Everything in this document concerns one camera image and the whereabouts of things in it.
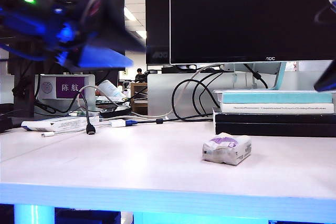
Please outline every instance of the white desk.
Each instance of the white desk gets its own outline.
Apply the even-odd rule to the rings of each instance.
[[[0,203],[132,211],[137,223],[336,222],[336,138],[255,136],[229,166],[202,160],[212,136],[210,122],[17,129],[0,135]]]

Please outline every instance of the book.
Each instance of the book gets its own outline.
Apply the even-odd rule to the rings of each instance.
[[[93,125],[99,123],[99,116],[90,116],[90,123]],[[60,132],[85,129],[86,125],[86,116],[66,116],[41,121],[24,121],[21,127],[28,131]]]
[[[332,93],[284,90],[215,91],[222,103],[331,103]]]
[[[336,114],[243,114],[213,108],[216,134],[335,137]]]
[[[333,103],[220,103],[227,113],[333,114]]]

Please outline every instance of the circular logo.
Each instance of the circular logo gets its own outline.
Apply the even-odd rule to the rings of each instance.
[[[42,91],[43,93],[49,94],[53,89],[53,85],[51,85],[51,83],[49,81],[46,81],[44,83],[42,83]]]

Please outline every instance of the ceiling light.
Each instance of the ceiling light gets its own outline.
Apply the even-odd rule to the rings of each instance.
[[[136,20],[135,16],[126,7],[124,7],[124,14],[125,14],[126,18],[128,18],[128,20],[131,20],[131,21]]]
[[[146,39],[147,38],[147,32],[146,31],[136,31],[137,34],[141,36],[141,38]]]

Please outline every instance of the white cable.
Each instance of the white cable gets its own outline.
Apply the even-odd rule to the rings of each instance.
[[[97,123],[94,124],[95,127],[100,127],[100,126],[106,126],[106,125],[110,125],[110,123]],[[69,134],[69,133],[76,133],[76,132],[81,132],[81,131],[85,131],[86,128],[82,128],[82,129],[78,129],[78,130],[74,130],[74,131],[69,131],[69,130],[63,130],[63,131],[48,131],[48,132],[44,132],[41,133],[42,137],[48,137],[48,136],[56,136],[56,135],[61,135],[61,134]]]
[[[113,103],[115,106],[120,106],[120,105],[116,104],[114,101],[112,101],[111,98],[109,98],[109,97],[104,93],[104,91],[102,91],[100,88],[98,88],[98,86],[90,86],[90,85],[86,85],[86,86],[82,87],[82,88],[79,90],[79,92],[83,91],[83,90],[86,89],[86,88],[94,88],[94,89],[97,89],[97,90],[99,91],[99,93],[101,93],[103,96],[105,96],[105,97],[106,97],[111,103]],[[82,107],[82,106],[79,104],[79,94],[78,94],[77,97],[76,97],[76,101],[77,101],[78,106]]]
[[[189,79],[194,79],[195,78],[195,76],[196,75],[198,75],[201,71],[203,71],[204,69],[207,69],[207,68],[211,68],[211,67],[215,67],[215,66],[218,66],[218,64],[211,64],[211,65],[209,65],[209,66],[206,66],[206,67],[202,67],[202,68],[200,68],[200,69],[198,69]],[[183,95],[183,93],[184,93],[184,91],[186,90],[186,88],[188,87],[188,85],[189,85],[189,83],[190,83],[190,81],[189,82],[187,82],[186,84],[185,84],[185,86],[184,86],[184,88],[182,89],[182,91],[181,91],[181,93],[178,95],[178,97],[177,97],[177,99],[176,99],[176,101],[175,101],[175,106],[177,106],[177,104],[178,104],[178,102],[180,101],[180,99],[182,98],[182,95]],[[141,114],[137,114],[137,113],[135,113],[135,112],[132,112],[132,114],[134,114],[134,115],[137,115],[137,116],[139,116],[139,117],[141,117],[141,118],[163,118],[163,117],[165,117],[165,116],[167,116],[167,115],[169,115],[169,114],[171,114],[173,112],[173,109],[171,109],[169,112],[167,112],[167,113],[165,113],[165,114],[163,114],[163,115],[141,115]]]
[[[139,116],[131,116],[131,115],[121,115],[121,116],[115,116],[113,118],[102,118],[103,121],[109,121],[114,119],[137,119],[137,120],[144,120],[144,121],[152,121],[150,118],[141,118]]]

